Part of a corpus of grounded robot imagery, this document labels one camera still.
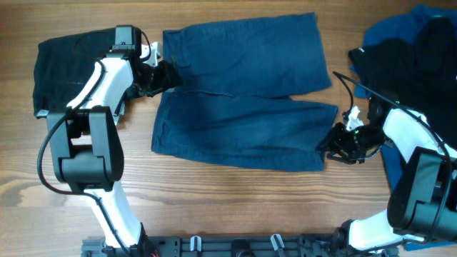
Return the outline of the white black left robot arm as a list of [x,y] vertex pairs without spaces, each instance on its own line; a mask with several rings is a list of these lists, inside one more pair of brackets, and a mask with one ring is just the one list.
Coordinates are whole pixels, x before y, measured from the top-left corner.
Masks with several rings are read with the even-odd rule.
[[155,245],[124,193],[124,152],[116,129],[126,101],[181,85],[158,43],[132,25],[49,39],[39,45],[34,110],[46,119],[50,151],[65,194],[94,201],[105,239],[84,253],[155,256]]

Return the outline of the blue denim shorts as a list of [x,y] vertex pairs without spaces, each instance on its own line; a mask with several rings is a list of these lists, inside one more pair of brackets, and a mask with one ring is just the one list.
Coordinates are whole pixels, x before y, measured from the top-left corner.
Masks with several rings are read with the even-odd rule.
[[191,161],[322,171],[318,145],[338,109],[302,101],[331,80],[313,13],[195,24],[163,32],[182,83],[163,92],[151,149]]

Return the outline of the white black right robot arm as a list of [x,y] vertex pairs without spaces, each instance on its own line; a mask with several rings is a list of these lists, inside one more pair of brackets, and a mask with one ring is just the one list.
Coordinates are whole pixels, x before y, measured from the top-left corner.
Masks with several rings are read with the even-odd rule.
[[420,113],[382,96],[374,96],[370,107],[368,125],[361,123],[353,106],[317,148],[331,159],[355,164],[390,141],[403,159],[403,172],[386,210],[345,222],[333,233],[329,248],[354,256],[405,243],[456,242],[456,158],[451,150]]

